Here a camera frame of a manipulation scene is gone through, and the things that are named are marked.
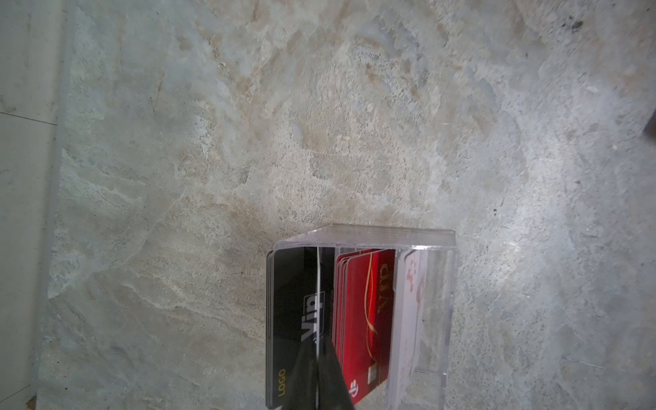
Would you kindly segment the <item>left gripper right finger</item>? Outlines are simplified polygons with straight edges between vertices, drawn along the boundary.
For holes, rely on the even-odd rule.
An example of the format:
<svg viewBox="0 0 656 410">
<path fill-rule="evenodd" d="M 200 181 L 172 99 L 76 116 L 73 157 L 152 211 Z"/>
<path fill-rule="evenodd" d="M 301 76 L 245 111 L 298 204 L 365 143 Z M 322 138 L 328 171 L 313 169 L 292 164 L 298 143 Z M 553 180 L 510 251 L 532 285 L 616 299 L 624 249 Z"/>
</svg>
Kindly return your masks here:
<svg viewBox="0 0 656 410">
<path fill-rule="evenodd" d="M 355 410 L 331 338 L 322 336 L 318 358 L 318 405 L 320 410 Z"/>
</svg>

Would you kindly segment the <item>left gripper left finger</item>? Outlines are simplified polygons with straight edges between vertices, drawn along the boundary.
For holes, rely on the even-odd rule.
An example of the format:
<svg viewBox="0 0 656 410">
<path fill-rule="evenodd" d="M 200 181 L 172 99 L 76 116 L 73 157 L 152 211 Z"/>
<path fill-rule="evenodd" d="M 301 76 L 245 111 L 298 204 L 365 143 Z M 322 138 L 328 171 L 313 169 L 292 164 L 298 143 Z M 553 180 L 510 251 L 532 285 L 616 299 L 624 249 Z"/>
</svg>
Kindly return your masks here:
<svg viewBox="0 0 656 410">
<path fill-rule="evenodd" d="M 317 342 L 309 338 L 302 342 L 286 393 L 283 410 L 316 410 L 319 408 L 319 361 Z"/>
</svg>

